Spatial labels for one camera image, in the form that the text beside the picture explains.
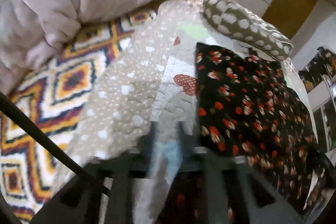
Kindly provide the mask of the black red floral garment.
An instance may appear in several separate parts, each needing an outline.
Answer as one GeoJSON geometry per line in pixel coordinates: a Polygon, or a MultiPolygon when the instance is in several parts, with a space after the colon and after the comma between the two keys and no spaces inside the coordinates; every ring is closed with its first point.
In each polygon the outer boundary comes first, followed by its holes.
{"type": "Polygon", "coordinates": [[[310,115],[281,64],[198,43],[199,170],[173,182],[158,223],[304,223],[323,167],[310,115]]]}

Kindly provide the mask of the cluttered clothes rack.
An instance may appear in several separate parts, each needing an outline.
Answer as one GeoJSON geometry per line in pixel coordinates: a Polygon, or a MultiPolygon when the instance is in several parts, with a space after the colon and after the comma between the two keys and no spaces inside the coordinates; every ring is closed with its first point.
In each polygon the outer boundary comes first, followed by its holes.
{"type": "Polygon", "coordinates": [[[331,80],[335,76],[335,53],[328,48],[318,47],[317,54],[312,60],[298,71],[306,91],[311,92],[318,84],[323,81],[322,76],[331,80]]]}

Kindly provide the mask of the quilted heart patchwork bedspread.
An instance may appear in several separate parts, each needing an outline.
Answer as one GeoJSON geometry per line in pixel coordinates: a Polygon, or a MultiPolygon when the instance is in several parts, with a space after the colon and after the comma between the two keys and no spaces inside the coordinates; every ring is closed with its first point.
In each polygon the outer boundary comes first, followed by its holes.
{"type": "Polygon", "coordinates": [[[45,207],[51,223],[157,222],[181,173],[178,123],[195,138],[198,155],[208,152],[198,139],[198,43],[279,62],[316,136],[307,92],[290,57],[276,60],[218,32],[205,18],[203,0],[169,0],[95,83],[68,148],[75,167],[65,162],[59,169],[58,192],[45,207]],[[154,159],[148,176],[140,177],[138,140],[151,122],[157,122],[154,159]]]}

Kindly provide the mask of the geometric patterned blanket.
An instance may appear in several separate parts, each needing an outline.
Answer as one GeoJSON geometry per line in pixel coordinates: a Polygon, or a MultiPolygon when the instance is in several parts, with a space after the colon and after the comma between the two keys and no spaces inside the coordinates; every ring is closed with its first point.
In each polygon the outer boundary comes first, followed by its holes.
{"type": "MultiPolygon", "coordinates": [[[[139,25],[155,19],[144,8],[85,26],[74,41],[38,70],[28,73],[9,98],[55,144],[65,149],[94,82],[127,47],[139,25]]],[[[58,162],[7,116],[1,116],[1,194],[22,223],[48,202],[58,162]]]]}

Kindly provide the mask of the olive white-spotted bolster pillow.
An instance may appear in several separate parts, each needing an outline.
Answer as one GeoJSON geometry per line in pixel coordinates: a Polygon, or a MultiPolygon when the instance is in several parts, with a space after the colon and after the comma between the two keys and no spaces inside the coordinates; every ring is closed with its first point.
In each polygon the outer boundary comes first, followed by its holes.
{"type": "Polygon", "coordinates": [[[290,40],[274,25],[234,0],[203,0],[204,15],[218,32],[248,43],[276,60],[287,59],[293,50],[290,40]]]}

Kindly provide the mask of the white shelf unit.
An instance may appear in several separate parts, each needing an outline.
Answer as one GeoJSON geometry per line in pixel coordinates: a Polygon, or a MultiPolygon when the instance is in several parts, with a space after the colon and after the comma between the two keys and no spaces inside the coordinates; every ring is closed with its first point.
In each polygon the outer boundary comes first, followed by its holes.
{"type": "Polygon", "coordinates": [[[314,86],[306,83],[307,94],[313,110],[318,135],[318,146],[323,152],[335,148],[335,76],[322,76],[322,81],[314,86]]]}

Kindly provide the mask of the brown wooden door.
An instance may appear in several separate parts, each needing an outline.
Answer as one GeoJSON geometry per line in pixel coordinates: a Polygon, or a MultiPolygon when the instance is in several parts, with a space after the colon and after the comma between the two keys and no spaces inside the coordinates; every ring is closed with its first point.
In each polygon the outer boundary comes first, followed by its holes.
{"type": "Polygon", "coordinates": [[[292,39],[318,0],[273,0],[262,16],[288,39],[292,39]]]}

